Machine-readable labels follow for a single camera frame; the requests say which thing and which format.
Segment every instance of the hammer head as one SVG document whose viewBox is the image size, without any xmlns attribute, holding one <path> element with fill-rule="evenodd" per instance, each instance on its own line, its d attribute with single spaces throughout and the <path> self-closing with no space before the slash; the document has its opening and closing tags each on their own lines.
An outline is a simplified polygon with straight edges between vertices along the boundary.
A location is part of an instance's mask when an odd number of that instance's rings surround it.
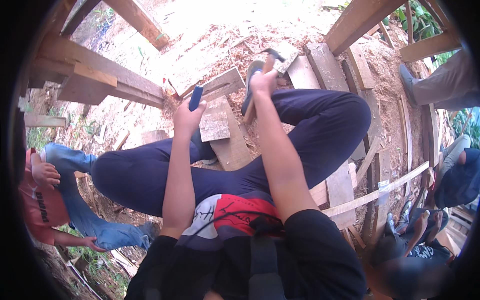
<svg viewBox="0 0 480 300">
<path fill-rule="evenodd" d="M 278 53 L 277 51 L 273 50 L 272 48 L 267 48 L 265 50 L 263 50 L 262 52 L 268 52 L 268 54 L 271 54 L 275 57 L 275 59 L 281 61 L 281 62 L 284 62 L 285 61 L 285 58 L 283 58 L 280 53 Z"/>
</svg>

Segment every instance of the foot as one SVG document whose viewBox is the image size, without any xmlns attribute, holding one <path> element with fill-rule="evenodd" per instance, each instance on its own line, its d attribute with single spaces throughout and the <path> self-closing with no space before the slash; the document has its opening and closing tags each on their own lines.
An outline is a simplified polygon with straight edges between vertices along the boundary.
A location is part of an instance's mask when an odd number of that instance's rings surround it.
<svg viewBox="0 0 480 300">
<path fill-rule="evenodd" d="M 404 64 L 401 64 L 398 67 L 398 72 L 400 73 L 400 80 L 403 84 L 405 94 L 407 94 L 407 100 L 412 107 L 417 107 L 417 102 L 415 101 L 415 96 L 413 95 L 413 76 L 407 70 Z"/>
<path fill-rule="evenodd" d="M 405 228 L 408 226 L 408 215 L 410 215 L 410 210 L 412 209 L 412 201 L 407 201 L 405 205 L 403 206 L 402 213 L 400 214 L 400 219 L 395 226 L 395 231 L 399 232 L 401 229 Z"/>
<path fill-rule="evenodd" d="M 248 104 L 250 103 L 250 100 L 252 99 L 252 91 L 249 88 L 250 85 L 250 78 L 252 77 L 253 73 L 257 71 L 261 71 L 262 68 L 264 67 L 264 62 L 261 60 L 254 60 L 252 63 L 248 66 L 247 70 L 247 93 L 245 94 L 245 98 L 243 99 L 243 104 L 241 106 L 241 114 L 245 116 L 245 113 L 247 112 L 247 107 Z"/>
<path fill-rule="evenodd" d="M 152 243 L 160 235 L 160 226 L 152 221 L 147 221 L 138 227 Z"/>
</svg>

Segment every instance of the hammer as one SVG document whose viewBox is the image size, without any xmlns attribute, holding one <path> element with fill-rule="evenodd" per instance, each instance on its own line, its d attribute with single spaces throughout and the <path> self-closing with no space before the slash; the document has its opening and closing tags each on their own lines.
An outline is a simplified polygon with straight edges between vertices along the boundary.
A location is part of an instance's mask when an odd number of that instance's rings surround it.
<svg viewBox="0 0 480 300">
<path fill-rule="evenodd" d="M 262 52 L 268 53 L 267 61 L 265 62 L 264 67 L 262 68 L 262 74 L 268 73 L 273 69 L 275 60 L 278 59 L 281 62 L 285 61 L 285 58 L 283 58 L 280 55 L 280 53 L 273 50 L 272 48 L 267 48 Z M 243 117 L 243 122 L 246 124 L 251 124 L 253 122 L 253 119 L 256 118 L 256 116 L 257 116 L 257 113 L 255 111 L 255 105 L 253 104 L 253 99 L 250 99 L 250 102 L 248 103 L 247 111 L 245 112 L 245 116 Z"/>
</svg>

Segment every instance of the gray pants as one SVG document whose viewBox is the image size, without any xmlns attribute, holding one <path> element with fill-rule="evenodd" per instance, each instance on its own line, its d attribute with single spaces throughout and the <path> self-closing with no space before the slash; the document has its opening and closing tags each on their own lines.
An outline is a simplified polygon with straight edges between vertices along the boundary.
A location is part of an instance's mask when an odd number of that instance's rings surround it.
<svg viewBox="0 0 480 300">
<path fill-rule="evenodd" d="M 480 106 L 479 77 L 470 55 L 460 50 L 423 80 L 413 80 L 418 105 L 435 103 L 435 108 L 461 110 Z"/>
<path fill-rule="evenodd" d="M 466 134 L 463 134 L 459 136 L 459 138 L 457 138 L 453 142 L 453 144 L 443 150 L 444 162 L 440 170 L 438 170 L 435 179 L 435 186 L 440 186 L 440 183 L 442 182 L 442 178 L 444 177 L 445 173 L 450 170 L 456 163 L 458 163 L 458 157 L 460 156 L 460 153 L 465 150 L 465 148 L 470 148 L 470 137 Z"/>
</svg>

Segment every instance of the navy blue pants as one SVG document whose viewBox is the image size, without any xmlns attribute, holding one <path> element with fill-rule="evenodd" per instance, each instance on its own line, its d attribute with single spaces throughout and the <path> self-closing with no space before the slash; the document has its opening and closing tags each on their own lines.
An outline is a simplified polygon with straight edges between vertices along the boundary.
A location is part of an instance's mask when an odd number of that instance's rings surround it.
<svg viewBox="0 0 480 300">
<path fill-rule="evenodd" d="M 277 90 L 272 101 L 280 120 L 295 126 L 288 137 L 300 156 L 309 188 L 350 157 L 370 126 L 370 108 L 352 93 Z M 166 139 L 103 154 L 91 171 L 96 188 L 123 206 L 162 216 L 171 146 L 172 139 Z M 204 158 L 191 142 L 190 162 Z M 270 193 L 262 156 L 230 172 L 192 167 L 192 179 L 196 204 L 219 193 Z"/>
</svg>

